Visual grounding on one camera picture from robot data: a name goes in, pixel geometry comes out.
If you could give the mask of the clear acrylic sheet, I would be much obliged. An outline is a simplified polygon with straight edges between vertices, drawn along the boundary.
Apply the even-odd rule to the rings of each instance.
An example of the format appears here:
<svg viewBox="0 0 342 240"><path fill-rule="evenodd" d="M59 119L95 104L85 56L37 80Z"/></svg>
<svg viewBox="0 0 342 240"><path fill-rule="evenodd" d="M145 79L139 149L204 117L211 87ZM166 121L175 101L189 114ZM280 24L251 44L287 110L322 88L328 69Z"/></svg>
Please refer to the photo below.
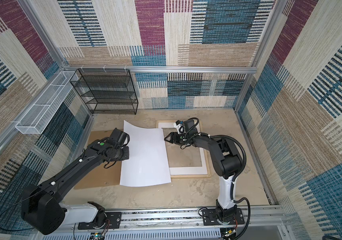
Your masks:
<svg viewBox="0 0 342 240"><path fill-rule="evenodd" d="M165 142L170 168L178 167L201 167L201 156L199 148L181 146Z"/></svg>

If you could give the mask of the colour landscape photo underneath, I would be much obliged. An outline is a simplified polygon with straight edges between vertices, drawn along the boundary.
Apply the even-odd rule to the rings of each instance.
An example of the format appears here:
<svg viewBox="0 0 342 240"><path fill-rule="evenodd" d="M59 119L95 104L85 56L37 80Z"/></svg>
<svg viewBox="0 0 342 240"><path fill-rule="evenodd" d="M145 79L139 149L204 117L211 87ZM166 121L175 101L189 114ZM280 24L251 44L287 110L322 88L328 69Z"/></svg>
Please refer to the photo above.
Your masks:
<svg viewBox="0 0 342 240"><path fill-rule="evenodd" d="M124 121L124 132L130 136L130 156L122 161L120 185L135 188L170 183L163 130L140 128Z"/></svg>

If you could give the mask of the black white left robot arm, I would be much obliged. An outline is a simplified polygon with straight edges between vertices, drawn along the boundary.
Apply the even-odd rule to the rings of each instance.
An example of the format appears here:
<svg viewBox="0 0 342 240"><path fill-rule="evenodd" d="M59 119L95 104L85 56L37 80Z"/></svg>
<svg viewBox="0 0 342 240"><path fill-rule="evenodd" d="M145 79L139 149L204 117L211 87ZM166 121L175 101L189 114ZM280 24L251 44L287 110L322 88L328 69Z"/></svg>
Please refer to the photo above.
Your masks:
<svg viewBox="0 0 342 240"><path fill-rule="evenodd" d="M129 147L113 147L96 142L89 145L71 164L39 185L27 186L23 193L21 218L43 235L53 233L64 225L83 223L91 228L104 228L105 208L94 202L84 205L63 205L66 194L89 172L104 162L129 159Z"/></svg>

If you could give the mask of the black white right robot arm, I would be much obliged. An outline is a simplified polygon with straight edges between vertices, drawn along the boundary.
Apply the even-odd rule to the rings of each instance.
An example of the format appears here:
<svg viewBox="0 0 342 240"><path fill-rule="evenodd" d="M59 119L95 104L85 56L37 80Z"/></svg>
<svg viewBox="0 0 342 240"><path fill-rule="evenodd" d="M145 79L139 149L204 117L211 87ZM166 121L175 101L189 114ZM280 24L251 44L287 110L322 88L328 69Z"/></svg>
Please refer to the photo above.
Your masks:
<svg viewBox="0 0 342 240"><path fill-rule="evenodd" d="M219 224L229 224L235 220L237 205L243 201L250 210L250 202L246 197L235 199L236 180L247 164L245 149L238 140L226 135L211 136L206 133L184 137L177 132L170 133L164 140L181 148L193 146L209 151L214 170L220 177L215 207L215 218Z"/></svg>

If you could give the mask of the brown hardboard backing panel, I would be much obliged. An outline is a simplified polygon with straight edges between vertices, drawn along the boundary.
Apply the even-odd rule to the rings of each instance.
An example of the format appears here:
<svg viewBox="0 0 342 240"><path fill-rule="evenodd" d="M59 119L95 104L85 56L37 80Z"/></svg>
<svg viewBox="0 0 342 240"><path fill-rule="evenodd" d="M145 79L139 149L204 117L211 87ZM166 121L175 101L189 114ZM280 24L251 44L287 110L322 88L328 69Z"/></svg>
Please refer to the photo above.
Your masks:
<svg viewBox="0 0 342 240"><path fill-rule="evenodd" d="M103 162L83 177L74 190L117 186L120 184L121 167L122 162Z"/></svg>

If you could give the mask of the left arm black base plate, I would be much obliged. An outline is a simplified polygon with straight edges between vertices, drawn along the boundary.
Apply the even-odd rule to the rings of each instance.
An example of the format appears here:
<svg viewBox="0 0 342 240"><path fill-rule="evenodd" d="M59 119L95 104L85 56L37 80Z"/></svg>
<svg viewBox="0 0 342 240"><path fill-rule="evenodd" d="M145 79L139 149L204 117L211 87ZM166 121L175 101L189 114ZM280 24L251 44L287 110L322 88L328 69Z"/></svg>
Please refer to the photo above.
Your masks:
<svg viewBox="0 0 342 240"><path fill-rule="evenodd" d="M104 212L97 214L95 219L89 223L79 223L78 230L107 230L118 229L121 224L121 212Z"/></svg>

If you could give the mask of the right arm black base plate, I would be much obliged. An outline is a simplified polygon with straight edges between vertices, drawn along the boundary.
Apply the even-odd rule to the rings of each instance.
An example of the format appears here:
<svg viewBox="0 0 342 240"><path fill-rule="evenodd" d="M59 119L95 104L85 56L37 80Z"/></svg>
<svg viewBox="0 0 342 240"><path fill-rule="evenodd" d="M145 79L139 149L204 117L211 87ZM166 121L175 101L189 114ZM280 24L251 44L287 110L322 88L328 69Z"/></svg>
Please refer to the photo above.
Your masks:
<svg viewBox="0 0 342 240"><path fill-rule="evenodd" d="M202 217L204 226L245 224L244 214L240 208L236 209L236 213L230 214L229 218L225 221L219 220L215 209L203 207L198 210L198 214Z"/></svg>

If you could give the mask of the aluminium front rail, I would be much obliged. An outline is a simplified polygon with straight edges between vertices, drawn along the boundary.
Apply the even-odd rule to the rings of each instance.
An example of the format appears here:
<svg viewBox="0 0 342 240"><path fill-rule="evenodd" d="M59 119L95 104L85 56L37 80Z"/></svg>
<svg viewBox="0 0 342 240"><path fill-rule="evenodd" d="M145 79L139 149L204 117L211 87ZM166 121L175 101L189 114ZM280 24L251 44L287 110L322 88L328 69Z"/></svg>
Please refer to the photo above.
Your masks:
<svg viewBox="0 0 342 240"><path fill-rule="evenodd" d="M204 226L198 208L128 209L118 229L78 230L64 226L50 235L33 232L31 240L293 240L293 230L279 205L239 206L244 225Z"/></svg>

